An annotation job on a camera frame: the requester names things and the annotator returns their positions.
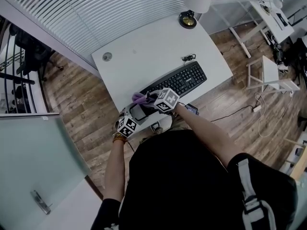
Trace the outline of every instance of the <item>hand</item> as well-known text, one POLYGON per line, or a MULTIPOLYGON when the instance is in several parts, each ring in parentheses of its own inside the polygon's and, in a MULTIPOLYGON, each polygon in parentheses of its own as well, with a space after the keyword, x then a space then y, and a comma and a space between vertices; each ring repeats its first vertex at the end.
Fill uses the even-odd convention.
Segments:
POLYGON ((180 115, 180 110, 182 110, 182 108, 186 109, 182 104, 177 103, 173 111, 180 115))

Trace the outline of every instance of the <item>sleeve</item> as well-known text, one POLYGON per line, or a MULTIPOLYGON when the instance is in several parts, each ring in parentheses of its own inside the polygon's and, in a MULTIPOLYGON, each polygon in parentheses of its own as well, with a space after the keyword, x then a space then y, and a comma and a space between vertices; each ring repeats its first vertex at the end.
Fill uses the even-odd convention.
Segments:
POLYGON ((258 199, 266 201, 272 208, 277 229, 287 229, 294 220, 297 207, 296 183, 290 176, 277 171, 247 153, 236 155, 227 170, 232 181, 241 191, 243 186, 238 163, 248 159, 250 179, 258 199))
POLYGON ((103 230, 104 228, 110 228, 113 224, 118 225, 119 207, 119 201, 111 198, 104 199, 91 230, 103 230))

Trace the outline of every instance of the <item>forearm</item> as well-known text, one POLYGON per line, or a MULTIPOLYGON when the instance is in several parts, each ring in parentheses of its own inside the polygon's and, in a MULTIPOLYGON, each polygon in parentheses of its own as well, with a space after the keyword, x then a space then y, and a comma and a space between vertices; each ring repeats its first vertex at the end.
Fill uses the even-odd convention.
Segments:
POLYGON ((125 191, 124 142, 115 140, 107 161, 104 198, 122 201, 125 191))
POLYGON ((186 121, 197 137, 220 159, 225 167, 234 156, 242 153, 242 150, 217 125, 193 114, 179 104, 177 104, 175 112, 186 121))

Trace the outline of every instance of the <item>door handle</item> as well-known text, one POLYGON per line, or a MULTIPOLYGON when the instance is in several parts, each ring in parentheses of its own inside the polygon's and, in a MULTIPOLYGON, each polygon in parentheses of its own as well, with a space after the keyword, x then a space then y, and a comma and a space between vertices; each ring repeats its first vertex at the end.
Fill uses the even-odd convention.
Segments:
POLYGON ((34 201, 38 204, 38 206, 42 209, 42 211, 48 215, 51 212, 51 209, 48 205, 43 201, 41 196, 38 194, 36 190, 30 192, 31 196, 33 197, 34 201))

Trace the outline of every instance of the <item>glass door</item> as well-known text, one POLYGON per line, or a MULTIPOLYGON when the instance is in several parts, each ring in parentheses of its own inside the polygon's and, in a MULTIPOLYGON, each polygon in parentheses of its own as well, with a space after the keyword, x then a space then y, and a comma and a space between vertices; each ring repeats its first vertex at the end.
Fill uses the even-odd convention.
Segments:
POLYGON ((0 141, 0 225, 33 230, 88 169, 59 115, 0 116, 0 141))

